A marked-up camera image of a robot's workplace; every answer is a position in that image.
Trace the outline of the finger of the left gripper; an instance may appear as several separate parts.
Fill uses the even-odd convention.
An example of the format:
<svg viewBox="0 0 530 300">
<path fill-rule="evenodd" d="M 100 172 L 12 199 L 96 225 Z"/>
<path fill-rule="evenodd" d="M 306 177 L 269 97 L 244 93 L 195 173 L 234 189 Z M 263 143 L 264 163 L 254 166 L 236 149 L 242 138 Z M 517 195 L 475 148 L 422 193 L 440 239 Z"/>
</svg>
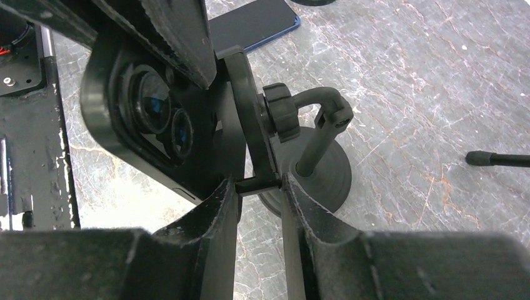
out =
<svg viewBox="0 0 530 300">
<path fill-rule="evenodd" d="M 94 1 L 104 14 L 200 88 L 217 74 L 204 1 Z"/>
</svg>

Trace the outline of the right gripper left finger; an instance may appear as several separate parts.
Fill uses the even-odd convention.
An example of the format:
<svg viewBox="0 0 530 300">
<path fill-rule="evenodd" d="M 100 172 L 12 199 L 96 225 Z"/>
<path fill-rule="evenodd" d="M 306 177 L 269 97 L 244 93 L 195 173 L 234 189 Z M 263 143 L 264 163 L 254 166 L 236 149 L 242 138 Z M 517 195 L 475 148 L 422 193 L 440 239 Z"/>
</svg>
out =
<svg viewBox="0 0 530 300">
<path fill-rule="evenodd" d="M 200 205 L 153 237 L 155 299 L 232 299 L 239 195 L 223 179 Z"/>
</svg>

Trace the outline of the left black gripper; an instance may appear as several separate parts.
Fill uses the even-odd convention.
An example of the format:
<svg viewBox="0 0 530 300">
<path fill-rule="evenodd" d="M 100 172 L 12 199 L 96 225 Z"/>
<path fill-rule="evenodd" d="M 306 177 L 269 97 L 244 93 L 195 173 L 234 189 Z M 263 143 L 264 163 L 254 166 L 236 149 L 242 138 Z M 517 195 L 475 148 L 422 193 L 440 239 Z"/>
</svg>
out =
<svg viewBox="0 0 530 300">
<path fill-rule="evenodd" d="M 1 0 L 1 9 L 45 26 L 91 49 L 107 16 L 85 0 Z"/>
</svg>

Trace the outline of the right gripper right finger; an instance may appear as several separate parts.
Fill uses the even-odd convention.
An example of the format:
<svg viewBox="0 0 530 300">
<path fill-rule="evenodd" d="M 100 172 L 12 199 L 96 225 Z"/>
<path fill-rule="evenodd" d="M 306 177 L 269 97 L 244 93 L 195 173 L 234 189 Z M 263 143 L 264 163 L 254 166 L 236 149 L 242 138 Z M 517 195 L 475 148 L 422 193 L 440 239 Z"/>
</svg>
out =
<svg viewBox="0 0 530 300">
<path fill-rule="evenodd" d="M 281 222 L 289 299 L 372 299 L 362 234 L 282 177 Z"/>
</svg>

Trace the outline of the black round-base phone stand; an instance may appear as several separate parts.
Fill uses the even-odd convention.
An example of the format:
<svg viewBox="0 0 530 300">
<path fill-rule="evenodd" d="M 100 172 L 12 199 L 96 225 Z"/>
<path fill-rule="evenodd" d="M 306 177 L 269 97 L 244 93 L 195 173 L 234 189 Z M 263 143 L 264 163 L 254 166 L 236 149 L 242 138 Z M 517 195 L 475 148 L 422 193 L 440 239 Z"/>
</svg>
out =
<svg viewBox="0 0 530 300">
<path fill-rule="evenodd" d="M 217 57 L 231 83 L 253 166 L 253 175 L 237 182 L 237 193 L 257 195 L 280 216 L 282 177 L 290 174 L 306 194 L 336 212 L 351 190 L 351 165 L 336 141 L 353 120 L 350 103 L 333 87 L 291 94 L 278 82 L 258 92 L 243 48 Z"/>
</svg>

